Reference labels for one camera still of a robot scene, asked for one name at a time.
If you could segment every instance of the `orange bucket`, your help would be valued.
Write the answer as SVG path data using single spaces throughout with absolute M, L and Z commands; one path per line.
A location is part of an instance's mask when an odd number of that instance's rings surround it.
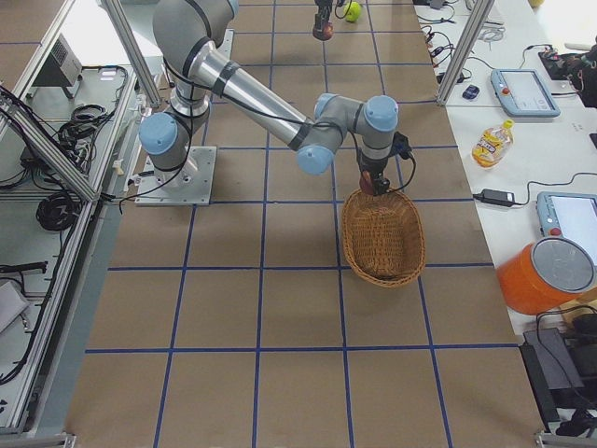
M 590 256 L 576 243 L 549 237 L 524 247 L 497 269 L 506 304 L 538 315 L 577 298 L 593 283 Z

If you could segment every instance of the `bottle of yellow liquid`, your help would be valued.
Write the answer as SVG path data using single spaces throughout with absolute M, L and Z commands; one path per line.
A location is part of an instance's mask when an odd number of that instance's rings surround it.
M 501 126 L 486 129 L 473 147 L 473 159 L 483 168 L 490 168 L 506 155 L 514 143 L 512 126 L 514 121 L 507 119 Z

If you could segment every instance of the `brown basket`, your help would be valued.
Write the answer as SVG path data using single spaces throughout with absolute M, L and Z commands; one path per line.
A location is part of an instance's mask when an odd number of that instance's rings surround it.
M 342 208 L 342 234 L 351 268 L 375 285 L 400 287 L 423 270 L 423 228 L 414 203 L 404 193 L 353 192 Z

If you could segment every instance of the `white tablet with blue border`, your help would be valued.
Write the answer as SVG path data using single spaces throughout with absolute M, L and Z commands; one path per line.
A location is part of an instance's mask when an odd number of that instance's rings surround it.
M 587 251 L 597 265 L 597 195 L 542 191 L 537 214 L 545 236 L 561 236 Z
M 535 70 L 494 69 L 495 95 L 510 117 L 558 117 L 560 108 Z

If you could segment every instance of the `green ball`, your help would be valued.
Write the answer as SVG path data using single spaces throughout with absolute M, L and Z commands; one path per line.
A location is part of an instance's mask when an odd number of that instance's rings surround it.
M 344 19 L 350 23 L 356 22 L 361 17 L 361 6 L 356 2 L 350 2 L 344 6 Z

